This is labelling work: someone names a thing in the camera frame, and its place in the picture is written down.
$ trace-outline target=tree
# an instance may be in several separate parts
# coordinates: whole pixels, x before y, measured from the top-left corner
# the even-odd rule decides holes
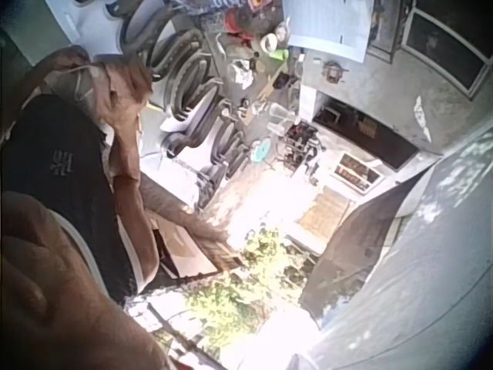
[[[243,271],[224,272],[185,293],[189,309],[204,324],[202,334],[212,352],[255,333],[276,308],[298,304],[307,280],[307,255],[286,249],[277,229],[251,234],[241,257]]]

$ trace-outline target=wall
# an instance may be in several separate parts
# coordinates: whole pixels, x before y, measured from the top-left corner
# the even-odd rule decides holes
[[[366,163],[375,161],[376,158],[367,151],[361,149],[359,146],[350,143],[343,137],[333,133],[325,127],[322,127],[316,123],[311,123],[311,125],[319,129],[320,140],[327,148],[319,161],[320,168],[316,172],[316,178],[327,187],[337,191],[347,199],[355,201],[359,204],[369,201],[377,195],[391,189],[397,185],[397,183],[402,183],[413,177],[439,159],[439,156],[435,154],[420,152],[413,156],[399,172],[393,171],[390,167],[382,163],[378,166],[374,166],[373,169],[382,175],[383,180],[381,180],[380,183],[378,183],[373,189],[369,190],[368,193],[361,194],[332,176],[332,173],[335,170],[336,165],[339,163],[343,152],[348,152],[350,155],[355,156],[359,160],[363,160]]]
[[[327,60],[336,60],[349,70],[344,73],[343,82],[330,84],[322,77],[323,64]],[[396,52],[392,65],[370,55],[360,64],[309,51],[304,61],[302,83],[362,110],[420,149],[432,153],[443,153],[480,126],[493,126],[491,73],[471,102],[432,68],[401,50]],[[431,143],[414,117],[419,96]]]
[[[69,44],[44,0],[11,2],[0,24],[31,65]]]
[[[492,160],[490,130],[435,167],[381,266],[292,369],[472,368],[493,319]]]

